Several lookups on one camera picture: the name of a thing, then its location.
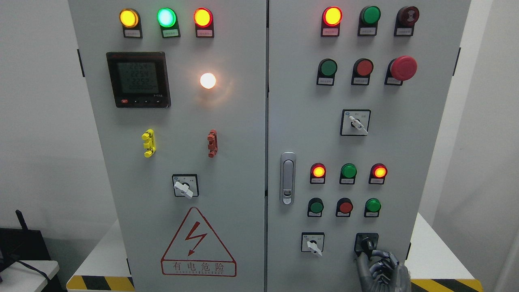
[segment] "lcd display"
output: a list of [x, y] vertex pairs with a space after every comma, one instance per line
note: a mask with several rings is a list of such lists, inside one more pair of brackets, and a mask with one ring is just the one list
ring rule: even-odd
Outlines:
[[120, 62], [117, 63], [119, 80], [123, 93], [156, 94], [159, 93], [155, 63]]

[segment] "robotic hand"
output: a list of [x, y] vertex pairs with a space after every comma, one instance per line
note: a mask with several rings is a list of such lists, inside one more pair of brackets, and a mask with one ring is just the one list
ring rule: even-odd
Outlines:
[[[411, 276], [407, 267], [393, 253], [367, 246], [363, 245], [363, 252], [357, 258], [362, 292], [411, 292]], [[381, 259], [368, 267], [371, 256]]]

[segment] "green push button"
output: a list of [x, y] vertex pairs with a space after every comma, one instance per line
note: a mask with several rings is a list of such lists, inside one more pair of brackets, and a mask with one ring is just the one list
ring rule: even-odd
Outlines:
[[362, 22], [368, 25], [376, 24], [380, 20], [380, 9], [377, 6], [370, 6], [363, 9], [361, 15]]
[[324, 59], [320, 64], [321, 73], [325, 76], [332, 76], [337, 72], [337, 63], [332, 59]]
[[382, 205], [380, 204], [380, 201], [378, 199], [369, 199], [367, 202], [366, 202], [366, 209], [370, 212], [373, 212], [373, 213], [376, 213], [378, 211], [380, 211], [380, 208], [382, 207]]
[[320, 213], [323, 211], [323, 209], [324, 209], [323, 204], [321, 204], [319, 202], [314, 202], [310, 205], [310, 211], [312, 211], [313, 213]]
[[348, 163], [340, 169], [340, 173], [345, 178], [354, 178], [357, 175], [357, 168], [355, 165]]

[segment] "yellow and black hazard stripe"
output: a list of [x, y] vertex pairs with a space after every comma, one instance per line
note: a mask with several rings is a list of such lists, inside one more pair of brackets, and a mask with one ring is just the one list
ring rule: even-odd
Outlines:
[[135, 291], [131, 277], [72, 276], [66, 287], [70, 290]]
[[478, 280], [414, 279], [411, 288], [413, 292], [483, 292]]
[[[478, 280], [414, 279], [412, 292], [483, 292]], [[73, 276], [66, 285], [70, 290], [135, 291], [131, 277]]]

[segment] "red terminal block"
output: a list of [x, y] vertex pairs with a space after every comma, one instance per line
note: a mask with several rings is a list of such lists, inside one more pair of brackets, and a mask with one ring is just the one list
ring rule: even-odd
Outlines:
[[218, 138], [216, 137], [215, 129], [209, 131], [207, 140], [209, 141], [209, 145], [207, 145], [207, 148], [209, 149], [209, 158], [213, 158], [218, 153]]

